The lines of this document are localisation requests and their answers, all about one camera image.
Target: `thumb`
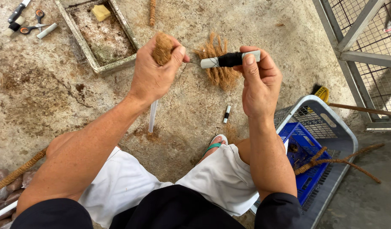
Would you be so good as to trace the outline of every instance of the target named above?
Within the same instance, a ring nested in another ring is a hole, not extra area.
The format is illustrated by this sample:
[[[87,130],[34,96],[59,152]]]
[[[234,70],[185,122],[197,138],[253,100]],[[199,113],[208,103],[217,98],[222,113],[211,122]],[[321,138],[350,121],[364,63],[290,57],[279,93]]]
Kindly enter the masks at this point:
[[[186,55],[186,47],[178,46],[171,53],[171,59],[164,66],[174,73],[178,70],[181,63],[183,62],[184,56]]]
[[[248,54],[242,60],[242,67],[244,69],[244,76],[250,85],[262,83],[259,75],[258,64],[256,63],[255,56]]]

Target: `gray laundry basket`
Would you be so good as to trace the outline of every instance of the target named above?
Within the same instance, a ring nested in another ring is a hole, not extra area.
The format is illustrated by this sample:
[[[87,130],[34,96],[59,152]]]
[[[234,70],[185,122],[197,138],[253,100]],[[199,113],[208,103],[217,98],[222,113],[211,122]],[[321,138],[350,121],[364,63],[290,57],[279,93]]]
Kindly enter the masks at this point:
[[[290,107],[278,110],[274,115],[276,133],[288,122],[300,122],[321,144],[333,159],[344,158],[358,150],[358,141],[348,126],[331,108],[315,95],[300,97]],[[331,163],[303,204],[303,228],[314,229],[325,208],[340,185],[349,165]],[[253,214],[259,206],[257,201],[251,208]]]

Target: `flip-flop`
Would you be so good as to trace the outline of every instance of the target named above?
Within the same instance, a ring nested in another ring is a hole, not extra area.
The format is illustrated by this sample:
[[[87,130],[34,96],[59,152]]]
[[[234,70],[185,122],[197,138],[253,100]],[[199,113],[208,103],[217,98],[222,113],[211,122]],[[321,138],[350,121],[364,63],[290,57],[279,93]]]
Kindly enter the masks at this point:
[[[217,138],[218,136],[221,136],[222,137],[222,141],[225,141],[225,145],[228,145],[228,139],[225,137],[225,135],[223,135],[223,134],[219,134],[219,135],[217,135],[217,136],[215,136],[212,140],[211,140],[211,142],[210,142],[210,144],[214,141],[214,139],[215,138]],[[207,150],[204,152],[204,154],[202,155],[202,157],[204,157],[204,155],[205,155],[205,153],[207,153],[207,151],[208,150],[210,150],[210,149],[212,149],[212,148],[214,148],[214,147],[220,147],[221,146],[221,143],[219,142],[219,143],[214,143],[214,144],[212,144],[212,145],[210,145],[208,148],[207,148]]]

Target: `scissors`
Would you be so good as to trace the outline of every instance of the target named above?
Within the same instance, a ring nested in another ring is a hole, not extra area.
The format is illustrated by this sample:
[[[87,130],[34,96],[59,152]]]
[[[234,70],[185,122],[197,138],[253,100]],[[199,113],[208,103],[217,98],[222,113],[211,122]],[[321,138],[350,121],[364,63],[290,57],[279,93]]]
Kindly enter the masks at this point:
[[[51,24],[42,24],[41,23],[41,19],[44,18],[44,16],[45,16],[45,13],[42,10],[39,10],[39,9],[36,10],[36,18],[37,18],[38,24],[36,24],[35,26],[23,27],[20,29],[20,33],[29,34],[31,32],[31,30],[37,29],[37,28],[39,29],[39,31],[41,33],[41,27],[51,25]]]

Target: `hand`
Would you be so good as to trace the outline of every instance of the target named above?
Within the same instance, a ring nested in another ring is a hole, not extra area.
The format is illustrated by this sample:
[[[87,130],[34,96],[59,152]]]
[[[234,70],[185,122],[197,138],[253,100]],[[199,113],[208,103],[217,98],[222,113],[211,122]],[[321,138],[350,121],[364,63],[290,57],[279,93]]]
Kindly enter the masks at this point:
[[[156,35],[137,51],[135,72],[127,97],[134,97],[150,105],[167,93],[181,63],[190,61],[185,54],[186,48],[174,37],[169,37],[173,42],[173,52],[171,60],[163,66],[158,65],[152,57]]]
[[[244,57],[241,66],[233,67],[245,78],[242,92],[244,112],[252,119],[273,121],[283,78],[282,73],[265,50],[254,46],[241,46],[239,50],[242,53],[261,51],[259,62],[256,63],[253,54],[248,54]]]

